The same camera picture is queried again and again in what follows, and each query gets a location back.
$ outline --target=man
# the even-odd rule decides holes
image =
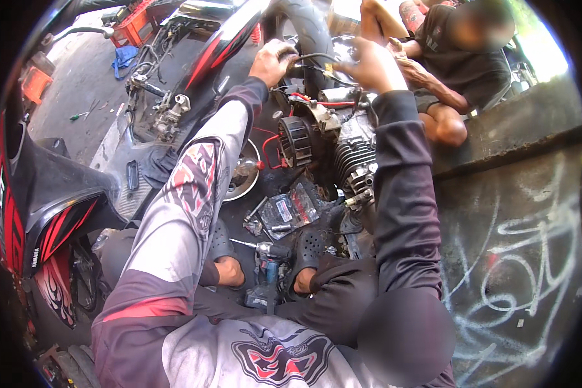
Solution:
[[[381,45],[390,41],[405,79],[416,88],[428,139],[461,145],[467,137],[461,115],[491,107],[510,86],[511,72],[501,50],[514,33],[508,5],[503,0],[476,0],[457,9],[434,5],[411,39],[387,4],[362,0],[362,36]]]
[[[203,277],[210,284],[243,282],[242,275],[216,265],[236,261],[228,231],[217,218],[253,118],[293,59],[286,55],[279,61],[293,48],[273,40],[256,55],[247,81],[228,92],[187,145],[135,233],[131,255],[92,326],[102,386],[384,387],[352,348],[372,300],[403,287],[434,302],[408,322],[426,331],[413,336],[418,339],[408,347],[405,366],[435,371],[427,387],[455,386],[452,352],[443,360],[435,357],[442,342],[433,339],[439,333],[432,327],[435,302],[444,307],[439,303],[439,222],[423,126],[392,55],[361,38],[355,45],[359,64],[334,67],[380,94],[373,104],[382,124],[375,131],[377,257],[323,255],[318,231],[304,230],[296,241],[293,288],[313,297],[283,304],[276,315],[202,287]],[[106,249],[102,262],[110,254]],[[388,324],[382,326],[388,330]],[[384,334],[401,344],[410,336],[409,331]]]

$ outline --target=green screwdriver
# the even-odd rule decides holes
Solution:
[[[71,120],[71,121],[73,121],[73,120],[78,120],[78,118],[79,118],[80,116],[83,116],[83,115],[85,115],[86,113],[88,113],[88,112],[85,112],[85,113],[80,113],[80,114],[74,114],[73,116],[71,116],[71,117],[69,118],[69,120]]]

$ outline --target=red shock absorber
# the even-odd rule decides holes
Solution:
[[[256,27],[250,37],[255,45],[258,45],[261,42],[261,23],[256,23]]]

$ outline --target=blue cloth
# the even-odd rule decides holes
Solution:
[[[116,52],[116,58],[114,59],[114,62],[112,62],[112,67],[114,67],[114,77],[117,80],[122,80],[125,78],[127,73],[125,73],[124,76],[119,77],[118,76],[118,69],[122,69],[122,68],[130,66],[133,58],[135,58],[138,55],[138,47],[134,47],[134,46],[117,47],[115,52]]]

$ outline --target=plastic bottle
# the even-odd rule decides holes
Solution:
[[[261,160],[252,158],[241,158],[237,160],[237,167],[233,171],[233,178],[238,175],[248,176],[253,172],[260,171],[265,168],[265,163]]]

